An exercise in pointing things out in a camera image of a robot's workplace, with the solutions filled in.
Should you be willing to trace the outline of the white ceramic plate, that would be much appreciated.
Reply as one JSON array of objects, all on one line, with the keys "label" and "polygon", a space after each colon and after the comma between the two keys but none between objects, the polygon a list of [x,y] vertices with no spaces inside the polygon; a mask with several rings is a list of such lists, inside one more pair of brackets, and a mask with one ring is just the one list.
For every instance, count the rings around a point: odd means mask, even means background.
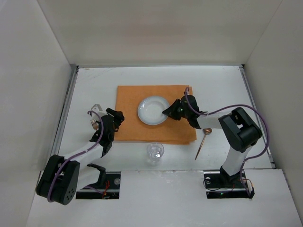
[{"label": "white ceramic plate", "polygon": [[142,100],[137,109],[137,115],[146,125],[159,125],[168,118],[162,112],[170,107],[168,101],[161,96],[150,96]]}]

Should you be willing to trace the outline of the orange cloth placemat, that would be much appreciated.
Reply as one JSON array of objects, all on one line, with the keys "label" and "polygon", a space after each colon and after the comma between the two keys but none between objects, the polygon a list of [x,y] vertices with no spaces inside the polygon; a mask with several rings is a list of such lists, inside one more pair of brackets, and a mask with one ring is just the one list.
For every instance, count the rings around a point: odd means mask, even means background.
[{"label": "orange cloth placemat", "polygon": [[115,140],[163,142],[186,145],[197,139],[196,129],[186,119],[168,118],[155,126],[143,123],[137,114],[141,101],[150,96],[161,96],[171,105],[180,99],[187,85],[118,86],[116,110],[123,112],[125,120],[115,133]]}]

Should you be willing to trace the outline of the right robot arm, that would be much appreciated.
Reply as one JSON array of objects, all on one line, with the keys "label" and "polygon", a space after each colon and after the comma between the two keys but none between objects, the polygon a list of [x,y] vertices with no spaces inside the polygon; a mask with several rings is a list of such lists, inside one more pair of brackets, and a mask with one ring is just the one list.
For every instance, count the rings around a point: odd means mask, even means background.
[{"label": "right robot arm", "polygon": [[256,125],[244,108],[248,105],[231,105],[214,112],[200,111],[192,95],[183,96],[162,113],[174,120],[185,118],[195,129],[221,129],[230,145],[220,174],[224,181],[231,182],[241,174],[241,166],[257,141],[261,138],[261,129]]}]

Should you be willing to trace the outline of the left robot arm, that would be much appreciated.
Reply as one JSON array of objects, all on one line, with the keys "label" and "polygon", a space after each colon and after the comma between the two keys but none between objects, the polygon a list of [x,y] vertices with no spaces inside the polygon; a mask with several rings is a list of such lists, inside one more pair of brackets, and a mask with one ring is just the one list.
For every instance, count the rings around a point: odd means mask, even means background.
[{"label": "left robot arm", "polygon": [[115,133],[125,120],[121,111],[91,109],[95,132],[89,142],[65,156],[52,155],[36,187],[36,194],[48,202],[69,204],[76,199],[117,199],[120,172],[108,172],[95,162],[112,147]]}]

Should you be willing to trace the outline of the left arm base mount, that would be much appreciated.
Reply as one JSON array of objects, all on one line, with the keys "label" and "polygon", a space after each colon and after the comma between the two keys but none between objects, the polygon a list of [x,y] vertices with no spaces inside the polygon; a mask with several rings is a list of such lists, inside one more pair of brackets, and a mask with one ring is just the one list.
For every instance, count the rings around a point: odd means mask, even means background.
[{"label": "left arm base mount", "polygon": [[104,167],[88,164],[79,173],[78,200],[115,200],[120,196],[121,172],[108,172]]}]

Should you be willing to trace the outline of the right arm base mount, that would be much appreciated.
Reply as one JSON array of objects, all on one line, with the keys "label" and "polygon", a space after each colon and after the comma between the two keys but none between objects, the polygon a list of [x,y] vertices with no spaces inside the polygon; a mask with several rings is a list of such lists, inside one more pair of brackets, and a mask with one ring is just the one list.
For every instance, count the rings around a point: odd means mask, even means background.
[{"label": "right arm base mount", "polygon": [[219,171],[204,172],[203,185],[208,199],[252,199],[255,195],[254,186],[242,172],[229,181]]}]

